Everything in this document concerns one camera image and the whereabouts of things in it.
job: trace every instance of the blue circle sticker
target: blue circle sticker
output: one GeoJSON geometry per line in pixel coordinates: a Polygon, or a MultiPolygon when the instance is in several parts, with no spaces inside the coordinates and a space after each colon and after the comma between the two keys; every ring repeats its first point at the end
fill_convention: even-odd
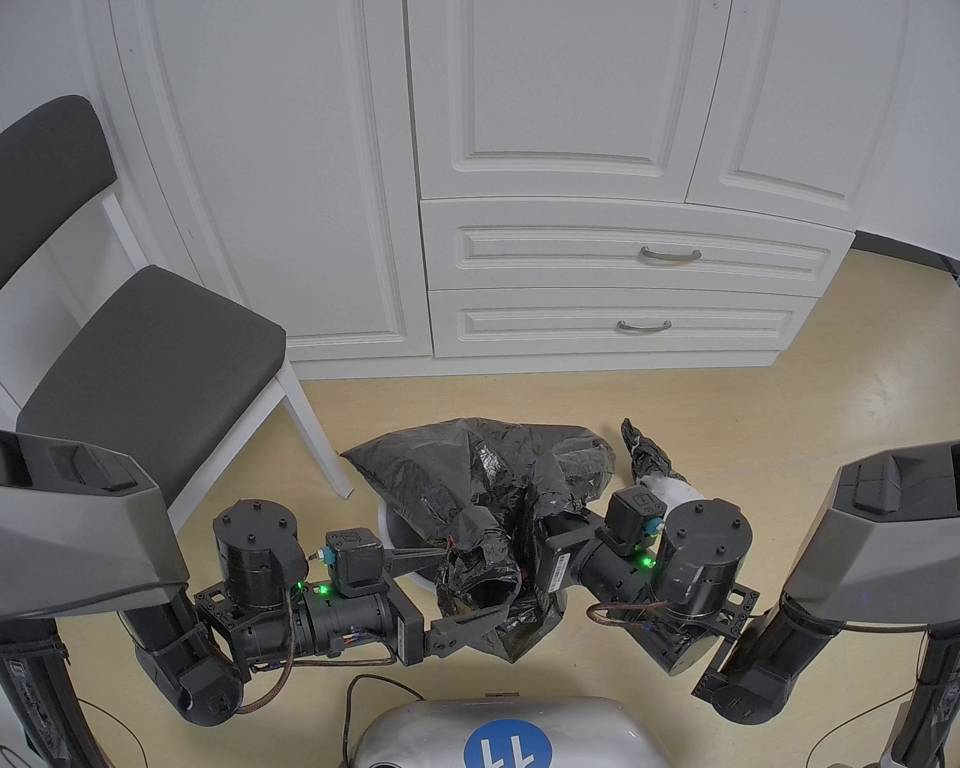
{"type": "Polygon", "coordinates": [[[467,768],[550,768],[553,747],[546,733],[526,720],[493,720],[467,740],[467,768]]]}

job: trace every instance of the light wood floor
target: light wood floor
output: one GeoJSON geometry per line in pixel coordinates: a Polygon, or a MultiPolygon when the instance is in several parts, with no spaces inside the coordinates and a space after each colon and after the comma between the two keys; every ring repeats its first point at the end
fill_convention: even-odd
{"type": "MultiPolygon", "coordinates": [[[[960,439],[960,290],[944,273],[851,252],[793,347],[770,369],[317,381],[305,389],[338,450],[463,416],[582,424],[616,448],[617,476],[608,493],[629,483],[618,434],[629,416],[697,489],[743,508],[755,538],[740,581],[761,590],[765,608],[776,599],[840,465],[884,447],[960,439]]],[[[329,529],[375,529],[376,497],[349,472],[357,490],[342,501],[286,414],[274,413],[182,531],[192,588],[219,580],[210,521],[238,498],[288,506],[306,549],[322,544],[329,529]]],[[[605,510],[606,497],[593,506],[605,510]]],[[[325,574],[314,566],[311,578],[325,574]]],[[[437,615],[425,592],[410,591],[428,616],[437,615]]],[[[588,622],[583,611],[589,602],[588,593],[572,589],[562,625],[516,665],[466,649],[387,672],[428,698],[489,691],[606,696],[642,718],[677,766],[799,768],[832,726],[910,687],[920,641],[841,635],[804,673],[782,715],[745,728],[689,695],[706,660],[666,678],[625,633],[588,622]]],[[[202,730],[182,722],[146,680],[115,616],[64,619],[60,626],[79,694],[124,718],[154,768],[326,768],[339,762],[349,670],[297,670],[262,711],[202,730]]],[[[254,681],[248,695],[272,681],[254,681]]],[[[387,686],[368,685],[357,689],[357,735],[376,714],[404,701],[387,686]]],[[[844,761],[858,767],[877,759],[894,710],[868,715],[832,736],[811,765],[844,761]]],[[[97,712],[90,721],[117,766],[140,764],[119,727],[97,712]]],[[[949,762],[957,759],[953,751],[949,762]]]]}

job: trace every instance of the gray chair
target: gray chair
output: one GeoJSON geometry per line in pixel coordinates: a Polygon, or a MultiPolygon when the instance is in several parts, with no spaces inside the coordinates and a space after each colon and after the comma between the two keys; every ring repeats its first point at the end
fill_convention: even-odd
{"type": "Polygon", "coordinates": [[[129,454],[179,528],[282,401],[326,474],[352,491],[286,357],[286,332],[149,265],[116,197],[90,103],[63,96],[0,133],[0,287],[82,205],[100,198],[136,270],[86,322],[16,418],[19,432],[129,454]]]}

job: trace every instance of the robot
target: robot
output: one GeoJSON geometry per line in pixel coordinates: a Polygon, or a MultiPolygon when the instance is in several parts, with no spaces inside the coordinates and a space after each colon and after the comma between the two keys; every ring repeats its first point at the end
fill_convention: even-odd
{"type": "MultiPolygon", "coordinates": [[[[740,509],[691,498],[668,511],[644,484],[615,493],[606,517],[538,520],[530,578],[544,592],[587,588],[599,601],[590,617],[629,633],[669,675],[719,640],[693,695],[743,725],[782,711],[840,632],[926,631],[913,697],[874,766],[933,768],[960,704],[958,499],[960,444],[840,468],[777,606],[756,618],[759,594],[736,582],[753,540],[740,509]]],[[[396,577],[441,562],[443,549],[385,549],[366,529],[330,532],[311,556],[330,578],[309,583],[296,518],[280,505],[239,501],[213,533],[223,580],[191,599],[160,491],[133,459],[0,432],[0,684],[50,765],[110,765],[67,676],[59,616],[119,612],[149,679],[198,726],[265,706],[298,665],[331,664],[367,643],[405,665],[443,658],[507,616],[492,605],[424,626],[396,577]],[[251,673],[277,667],[274,688],[245,703],[251,673]]],[[[350,762],[423,764],[669,767],[632,715],[599,699],[416,702],[375,722],[350,762]],[[430,738],[437,732],[443,743],[430,738]]]]}

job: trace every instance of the drawer handle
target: drawer handle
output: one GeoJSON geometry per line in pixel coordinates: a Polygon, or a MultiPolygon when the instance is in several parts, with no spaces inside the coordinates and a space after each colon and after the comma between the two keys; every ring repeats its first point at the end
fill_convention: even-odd
{"type": "Polygon", "coordinates": [[[629,323],[624,323],[622,320],[616,324],[617,330],[625,330],[628,333],[658,333],[659,331],[666,330],[667,328],[672,328],[673,324],[669,320],[664,320],[663,325],[656,325],[654,327],[644,326],[644,325],[630,325],[629,323]]]}
{"type": "Polygon", "coordinates": [[[699,249],[691,253],[657,253],[646,246],[640,249],[640,255],[647,258],[657,258],[660,261],[696,261],[703,256],[699,249]]]}

